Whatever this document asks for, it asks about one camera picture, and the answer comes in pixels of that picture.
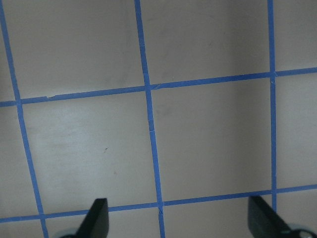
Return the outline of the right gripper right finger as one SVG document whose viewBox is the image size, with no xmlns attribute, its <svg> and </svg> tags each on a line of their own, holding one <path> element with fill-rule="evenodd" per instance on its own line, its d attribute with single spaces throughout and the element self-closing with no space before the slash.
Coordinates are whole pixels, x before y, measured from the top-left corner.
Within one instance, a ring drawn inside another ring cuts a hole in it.
<svg viewBox="0 0 317 238">
<path fill-rule="evenodd" d="M 290 227 L 261 196 L 248 198 L 248 228 L 254 238 L 286 238 Z"/>
</svg>

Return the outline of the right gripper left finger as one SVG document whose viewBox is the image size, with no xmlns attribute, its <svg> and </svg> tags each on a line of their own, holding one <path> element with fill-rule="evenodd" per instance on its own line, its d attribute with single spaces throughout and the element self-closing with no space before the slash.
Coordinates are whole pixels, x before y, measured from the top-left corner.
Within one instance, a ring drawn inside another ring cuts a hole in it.
<svg viewBox="0 0 317 238">
<path fill-rule="evenodd" d="M 76 238 L 106 238 L 109 232 L 109 215 L 106 198 L 95 199 L 77 230 Z"/>
</svg>

